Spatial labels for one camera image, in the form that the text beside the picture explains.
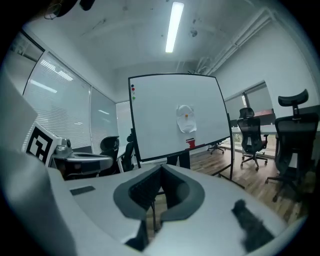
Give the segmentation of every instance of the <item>whiteboard stand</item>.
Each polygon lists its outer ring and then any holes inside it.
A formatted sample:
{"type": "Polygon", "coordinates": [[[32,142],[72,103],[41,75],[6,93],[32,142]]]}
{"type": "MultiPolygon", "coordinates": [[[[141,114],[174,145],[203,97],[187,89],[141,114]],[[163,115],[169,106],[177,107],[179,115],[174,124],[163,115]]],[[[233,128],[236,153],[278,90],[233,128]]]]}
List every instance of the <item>whiteboard stand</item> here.
{"type": "MultiPolygon", "coordinates": [[[[227,138],[233,152],[230,117],[215,77],[186,73],[138,75],[128,78],[128,89],[138,166],[140,162],[176,156],[227,138]],[[183,105],[194,111],[196,130],[189,133],[177,127],[176,109],[183,105]]],[[[232,181],[232,155],[231,163],[213,176],[232,181]],[[229,178],[221,174],[227,168],[229,178]]]]}
{"type": "Polygon", "coordinates": [[[232,134],[232,130],[231,130],[231,123],[230,123],[230,116],[229,113],[227,113],[227,118],[228,118],[228,123],[229,123],[229,132],[230,132],[230,145],[231,145],[231,163],[225,167],[223,167],[222,169],[218,170],[217,172],[215,172],[214,174],[211,174],[211,176],[215,176],[218,175],[219,178],[223,177],[226,180],[229,180],[230,182],[238,185],[240,188],[245,189],[244,186],[240,185],[239,183],[235,182],[234,180],[232,180],[232,175],[233,175],[233,170],[234,170],[234,152],[235,152],[235,148],[234,148],[234,137],[232,134]],[[222,175],[221,172],[223,172],[225,169],[230,167],[230,176],[229,178],[222,175]]]}

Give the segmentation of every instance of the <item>black office chair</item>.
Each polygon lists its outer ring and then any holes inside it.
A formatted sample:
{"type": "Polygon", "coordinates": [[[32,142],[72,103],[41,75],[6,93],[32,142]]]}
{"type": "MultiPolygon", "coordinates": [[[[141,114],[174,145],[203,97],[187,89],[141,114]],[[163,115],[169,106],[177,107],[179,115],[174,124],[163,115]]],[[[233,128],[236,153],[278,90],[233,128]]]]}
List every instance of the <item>black office chair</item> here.
{"type": "Polygon", "coordinates": [[[134,140],[132,134],[126,138],[126,141],[129,143],[125,146],[125,153],[122,157],[122,167],[124,172],[132,171],[134,169],[134,165],[131,162],[132,152],[134,151],[134,140]]]}
{"type": "Polygon", "coordinates": [[[255,170],[259,170],[259,164],[257,159],[264,160],[264,164],[268,163],[268,159],[265,157],[257,156],[257,152],[265,149],[268,143],[268,135],[264,135],[265,140],[261,140],[261,132],[260,132],[260,118],[254,117],[254,111],[250,107],[245,107],[240,109],[240,116],[242,119],[237,121],[238,126],[242,133],[242,148],[246,153],[251,155],[244,155],[244,157],[249,157],[246,160],[241,162],[241,167],[244,166],[245,162],[250,160],[254,160],[256,164],[255,170]]]}
{"type": "Polygon", "coordinates": [[[119,150],[119,136],[109,136],[105,137],[101,143],[101,153],[100,155],[109,156],[113,158],[113,164],[110,168],[106,170],[102,170],[99,173],[99,177],[101,176],[107,176],[115,174],[117,171],[119,171],[118,163],[117,163],[117,156],[118,156],[118,150],[119,150]]]}
{"type": "Polygon", "coordinates": [[[280,106],[293,108],[292,116],[280,117],[275,120],[275,128],[278,134],[278,154],[275,157],[275,165],[279,171],[277,177],[268,177],[268,180],[283,182],[280,190],[273,197],[276,202],[278,195],[285,185],[289,185],[297,194],[300,194],[297,186],[302,182],[303,177],[313,165],[311,160],[314,139],[318,128],[319,116],[316,113],[299,114],[298,105],[305,103],[309,98],[308,91],[291,97],[278,97],[280,106]],[[290,166],[293,154],[296,155],[296,166],[290,166]]]}
{"type": "Polygon", "coordinates": [[[219,147],[220,144],[221,144],[221,142],[210,144],[210,146],[212,146],[212,147],[209,147],[206,151],[211,150],[210,154],[212,155],[213,151],[220,150],[220,151],[222,151],[222,154],[224,154],[225,151],[221,147],[219,147]]]}

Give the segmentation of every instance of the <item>window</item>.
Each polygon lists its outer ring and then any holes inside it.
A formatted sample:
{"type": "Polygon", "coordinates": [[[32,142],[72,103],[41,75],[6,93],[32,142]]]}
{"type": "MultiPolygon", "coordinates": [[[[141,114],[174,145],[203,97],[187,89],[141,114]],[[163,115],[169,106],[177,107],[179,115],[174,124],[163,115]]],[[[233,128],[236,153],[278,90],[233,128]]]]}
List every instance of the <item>window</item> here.
{"type": "Polygon", "coordinates": [[[94,88],[90,102],[92,151],[100,154],[101,141],[108,136],[118,136],[116,104],[94,88]]]}
{"type": "Polygon", "coordinates": [[[246,90],[245,93],[247,95],[250,108],[253,109],[256,116],[270,113],[263,113],[264,111],[269,111],[273,108],[270,94],[265,82],[246,90]]]}
{"type": "Polygon", "coordinates": [[[24,32],[19,32],[1,66],[1,80],[13,84],[22,95],[29,76],[43,53],[44,49],[29,39],[24,32]]]}
{"type": "Polygon", "coordinates": [[[23,96],[39,124],[79,149],[91,147],[90,94],[89,84],[48,53],[35,66],[23,96]]]}
{"type": "Polygon", "coordinates": [[[226,100],[225,107],[229,113],[230,120],[238,120],[240,115],[239,110],[247,107],[245,96],[241,93],[226,100]]]}

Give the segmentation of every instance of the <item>table leg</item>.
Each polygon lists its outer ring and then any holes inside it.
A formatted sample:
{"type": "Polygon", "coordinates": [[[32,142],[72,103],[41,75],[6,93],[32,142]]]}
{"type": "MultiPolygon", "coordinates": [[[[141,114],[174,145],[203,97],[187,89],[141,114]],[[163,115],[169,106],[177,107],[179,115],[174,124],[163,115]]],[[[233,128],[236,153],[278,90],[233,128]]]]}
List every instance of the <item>table leg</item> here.
{"type": "Polygon", "coordinates": [[[232,152],[233,160],[235,160],[236,148],[235,148],[235,136],[234,136],[234,134],[232,134],[232,148],[233,148],[233,152],[232,152]]]}
{"type": "Polygon", "coordinates": [[[122,167],[121,157],[117,160],[117,162],[118,162],[118,167],[119,167],[120,173],[124,173],[124,168],[122,167]]]}

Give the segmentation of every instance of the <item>fluorescent light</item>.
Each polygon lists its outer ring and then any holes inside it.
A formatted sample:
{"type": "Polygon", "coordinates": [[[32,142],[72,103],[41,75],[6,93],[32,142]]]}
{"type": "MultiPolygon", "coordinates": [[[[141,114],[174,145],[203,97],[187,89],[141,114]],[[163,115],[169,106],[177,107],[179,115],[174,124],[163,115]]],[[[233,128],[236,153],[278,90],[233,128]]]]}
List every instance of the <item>fluorescent light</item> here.
{"type": "Polygon", "coordinates": [[[104,113],[104,114],[106,114],[106,115],[110,115],[109,113],[104,112],[104,111],[102,111],[101,109],[99,109],[98,111],[101,112],[101,113],[104,113]]]}
{"type": "Polygon", "coordinates": [[[37,82],[37,81],[35,81],[35,80],[30,80],[30,83],[31,84],[33,84],[33,85],[35,85],[35,86],[38,86],[38,87],[41,87],[41,88],[43,88],[43,89],[45,89],[45,90],[47,90],[47,91],[49,91],[49,92],[52,92],[52,93],[56,93],[57,92],[57,90],[55,90],[55,89],[52,89],[52,88],[50,88],[50,87],[48,87],[48,86],[45,86],[44,84],[42,84],[42,83],[39,83],[39,82],[37,82]]]}
{"type": "Polygon", "coordinates": [[[247,106],[247,103],[246,103],[246,98],[245,98],[245,96],[242,96],[242,101],[243,101],[243,105],[247,106]]]}
{"type": "Polygon", "coordinates": [[[65,78],[65,79],[67,79],[67,80],[69,80],[69,81],[72,81],[72,80],[73,80],[73,78],[72,78],[71,76],[67,75],[66,73],[64,73],[64,72],[62,72],[62,71],[59,71],[59,72],[58,72],[58,75],[62,76],[63,78],[65,78]]]}
{"type": "Polygon", "coordinates": [[[105,118],[102,118],[102,120],[108,122],[108,123],[111,123],[108,119],[105,119],[105,118]]]}
{"type": "Polygon", "coordinates": [[[63,71],[56,71],[56,66],[50,64],[48,61],[45,61],[44,59],[41,61],[41,65],[47,67],[48,69],[54,71],[55,73],[57,73],[59,76],[63,77],[64,79],[68,80],[68,81],[72,81],[73,78],[69,75],[67,75],[66,73],[64,73],[63,71]]]}
{"type": "Polygon", "coordinates": [[[182,2],[173,2],[168,37],[166,39],[165,52],[172,53],[175,46],[176,36],[179,28],[179,23],[184,9],[184,4],[182,2]]]}
{"type": "Polygon", "coordinates": [[[41,61],[41,65],[45,66],[53,71],[56,71],[56,67],[52,64],[50,64],[49,62],[45,61],[44,59],[41,61]]]}

